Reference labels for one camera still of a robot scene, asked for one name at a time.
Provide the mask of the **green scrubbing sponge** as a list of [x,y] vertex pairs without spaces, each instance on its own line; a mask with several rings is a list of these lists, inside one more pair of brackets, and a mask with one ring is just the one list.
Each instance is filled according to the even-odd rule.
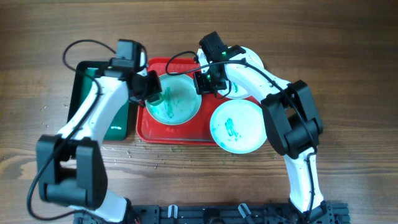
[[163,102],[163,101],[164,101],[164,97],[163,97],[163,94],[161,94],[161,93],[154,94],[147,99],[148,104],[150,104],[152,106],[157,106],[157,105],[161,104],[161,102]]

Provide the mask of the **white plate top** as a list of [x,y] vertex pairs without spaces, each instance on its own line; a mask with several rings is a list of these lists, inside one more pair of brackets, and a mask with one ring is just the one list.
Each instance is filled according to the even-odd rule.
[[256,81],[265,83],[266,80],[263,79],[261,74],[255,71],[255,68],[264,70],[264,64],[254,51],[246,47],[243,47],[243,49],[246,53],[238,56],[238,58],[243,59],[247,57],[249,66],[229,61],[224,68],[227,78],[232,82],[232,85],[229,86],[229,83],[227,83],[227,89],[219,90],[218,93],[221,95],[228,94],[226,97],[230,99],[244,99],[252,96],[256,101],[260,102],[264,97],[258,92],[260,88],[259,84],[256,84]]

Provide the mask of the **light blue plate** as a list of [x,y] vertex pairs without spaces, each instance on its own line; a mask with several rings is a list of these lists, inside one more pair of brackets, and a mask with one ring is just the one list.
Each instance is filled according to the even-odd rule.
[[191,120],[201,106],[201,95],[196,93],[193,79],[188,75],[163,74],[159,80],[162,88],[161,101],[146,101],[149,114],[156,121],[172,126]]
[[229,100],[210,119],[210,133],[217,145],[233,154],[259,149],[267,139],[262,110],[248,100]]

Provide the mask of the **light blue plate bottom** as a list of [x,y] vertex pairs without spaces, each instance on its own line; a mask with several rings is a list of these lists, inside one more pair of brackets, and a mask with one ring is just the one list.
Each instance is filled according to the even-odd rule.
[[233,154],[259,149],[267,139],[262,110],[248,100],[229,100],[210,119],[210,133],[217,145]]

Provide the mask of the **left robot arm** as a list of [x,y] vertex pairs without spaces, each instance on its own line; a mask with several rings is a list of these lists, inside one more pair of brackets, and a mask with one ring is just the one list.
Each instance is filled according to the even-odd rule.
[[91,78],[91,89],[71,120],[54,135],[36,144],[37,175],[30,186],[42,201],[70,207],[75,221],[139,223],[131,201],[108,189],[100,146],[119,109],[129,100],[145,101],[161,91],[155,71],[146,59],[112,58]]

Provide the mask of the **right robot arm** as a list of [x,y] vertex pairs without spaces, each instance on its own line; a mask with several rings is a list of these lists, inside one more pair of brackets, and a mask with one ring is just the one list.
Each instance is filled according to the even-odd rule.
[[227,46],[217,32],[205,35],[199,46],[197,92],[215,93],[231,81],[261,104],[267,138],[287,166],[289,202],[305,223],[315,221],[324,201],[316,167],[323,124],[308,85],[276,77],[257,53],[240,45]]

